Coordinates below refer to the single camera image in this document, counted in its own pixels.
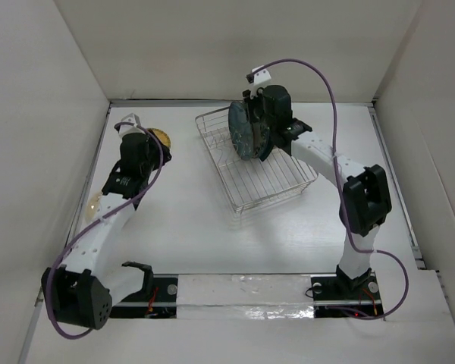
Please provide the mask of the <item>blue floral white plate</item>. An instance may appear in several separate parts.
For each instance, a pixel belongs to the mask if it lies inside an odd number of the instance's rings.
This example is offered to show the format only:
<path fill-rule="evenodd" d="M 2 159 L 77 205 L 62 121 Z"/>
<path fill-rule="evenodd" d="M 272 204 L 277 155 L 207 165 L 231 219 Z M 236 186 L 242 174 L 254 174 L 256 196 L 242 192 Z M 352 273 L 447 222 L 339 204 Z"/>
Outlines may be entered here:
<path fill-rule="evenodd" d="M 256 158 L 260 145 L 270 139 L 269 127 L 262 123 L 256 122 L 252 124 L 253 129 L 253 158 Z"/>

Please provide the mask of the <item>dark blue round plate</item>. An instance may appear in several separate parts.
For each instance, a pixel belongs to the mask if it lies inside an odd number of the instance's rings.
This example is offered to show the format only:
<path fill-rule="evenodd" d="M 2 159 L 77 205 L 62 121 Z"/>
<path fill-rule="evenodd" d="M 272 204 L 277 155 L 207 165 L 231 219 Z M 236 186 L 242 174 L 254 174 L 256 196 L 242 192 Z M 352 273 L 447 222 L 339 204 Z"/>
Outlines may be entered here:
<path fill-rule="evenodd" d="M 241 102 L 232 102 L 228 109 L 228 129 L 234 150 L 246 161 L 253 157 L 253 130 Z"/>

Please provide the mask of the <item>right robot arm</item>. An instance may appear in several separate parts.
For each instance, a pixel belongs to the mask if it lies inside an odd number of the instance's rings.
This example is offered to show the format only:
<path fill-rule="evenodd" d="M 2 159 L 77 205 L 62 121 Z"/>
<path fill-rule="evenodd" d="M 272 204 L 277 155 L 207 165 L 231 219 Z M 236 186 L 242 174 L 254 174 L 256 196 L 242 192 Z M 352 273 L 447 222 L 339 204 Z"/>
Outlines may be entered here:
<path fill-rule="evenodd" d="M 245 90 L 243 104 L 247 121 L 267 129 L 270 145 L 304 162 L 337 188 L 346 236 L 336 267 L 335 289 L 344 298 L 354 297 L 369 279 L 375 237 L 392 210 L 385 170 L 337 153 L 308 124 L 293 116 L 291 97 L 283 86 L 262 87 L 255 95 Z"/>

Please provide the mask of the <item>teal square plate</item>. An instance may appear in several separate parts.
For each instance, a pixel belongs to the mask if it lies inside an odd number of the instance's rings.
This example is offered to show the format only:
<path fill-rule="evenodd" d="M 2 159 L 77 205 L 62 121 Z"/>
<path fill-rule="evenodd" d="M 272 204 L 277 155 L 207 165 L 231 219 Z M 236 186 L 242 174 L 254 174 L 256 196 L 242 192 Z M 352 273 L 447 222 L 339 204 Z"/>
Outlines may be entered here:
<path fill-rule="evenodd" d="M 261 162 L 265 161 L 270 156 L 273 148 L 274 143 L 272 142 L 272 140 L 271 139 L 266 140 L 260 145 L 256 158 Z"/>

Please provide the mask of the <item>small cream plate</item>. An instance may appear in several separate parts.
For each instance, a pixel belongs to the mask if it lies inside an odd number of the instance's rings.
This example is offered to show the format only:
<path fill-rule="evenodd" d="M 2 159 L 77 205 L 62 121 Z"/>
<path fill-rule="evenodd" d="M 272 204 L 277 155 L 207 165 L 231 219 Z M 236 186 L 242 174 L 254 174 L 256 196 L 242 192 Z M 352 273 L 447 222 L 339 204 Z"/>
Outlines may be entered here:
<path fill-rule="evenodd" d="M 95 214 L 98 212 L 101 198 L 102 198 L 101 191 L 94 193 L 89 198 L 84 213 L 84 220 L 87 224 L 89 224 L 93 220 Z"/>

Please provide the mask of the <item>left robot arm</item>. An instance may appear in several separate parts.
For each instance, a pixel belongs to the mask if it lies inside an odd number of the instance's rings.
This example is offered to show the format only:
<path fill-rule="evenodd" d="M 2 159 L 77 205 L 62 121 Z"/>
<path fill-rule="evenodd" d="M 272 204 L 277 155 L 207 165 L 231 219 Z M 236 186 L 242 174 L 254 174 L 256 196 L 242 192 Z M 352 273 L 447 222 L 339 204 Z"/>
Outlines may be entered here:
<path fill-rule="evenodd" d="M 171 141 L 159 129 L 120 131 L 120 158 L 102 188 L 94 219 L 42 274 L 46 312 L 56 332 L 78 340 L 107 322 L 113 306 L 133 296 L 153 301 L 157 294 L 150 265 L 127 261 L 116 271 L 108 256 L 141 199 L 171 160 Z"/>

